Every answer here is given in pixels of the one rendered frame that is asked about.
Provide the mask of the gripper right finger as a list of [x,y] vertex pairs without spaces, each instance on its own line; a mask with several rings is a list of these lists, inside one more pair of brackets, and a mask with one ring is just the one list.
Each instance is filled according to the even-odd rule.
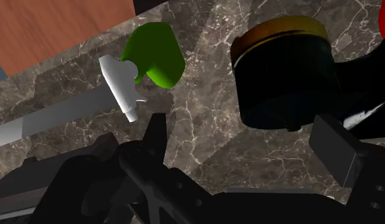
[[363,143],[330,115],[314,118],[309,146],[334,180],[351,189],[342,214],[356,221],[385,218],[385,148]]

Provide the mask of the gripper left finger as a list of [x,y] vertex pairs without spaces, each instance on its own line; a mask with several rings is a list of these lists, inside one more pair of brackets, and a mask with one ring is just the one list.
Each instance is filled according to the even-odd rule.
[[152,115],[142,140],[117,146],[108,159],[67,159],[34,211],[34,224],[214,224],[213,196],[164,165],[165,115]]

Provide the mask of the black pot with yellow lid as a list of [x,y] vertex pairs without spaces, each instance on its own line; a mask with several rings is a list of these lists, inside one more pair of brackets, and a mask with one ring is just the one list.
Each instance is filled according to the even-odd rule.
[[336,62],[314,18],[273,18],[230,48],[240,116],[251,128],[296,131],[332,115],[358,139],[385,137],[385,38],[370,53]]

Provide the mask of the green spray bottle white nozzle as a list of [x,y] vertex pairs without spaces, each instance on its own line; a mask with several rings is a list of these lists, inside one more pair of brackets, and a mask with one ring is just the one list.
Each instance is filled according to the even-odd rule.
[[99,58],[102,75],[129,122],[137,120],[136,102],[146,98],[135,84],[147,75],[161,88],[172,88],[185,70],[185,60],[169,24],[149,22],[129,36],[119,60],[110,55]]

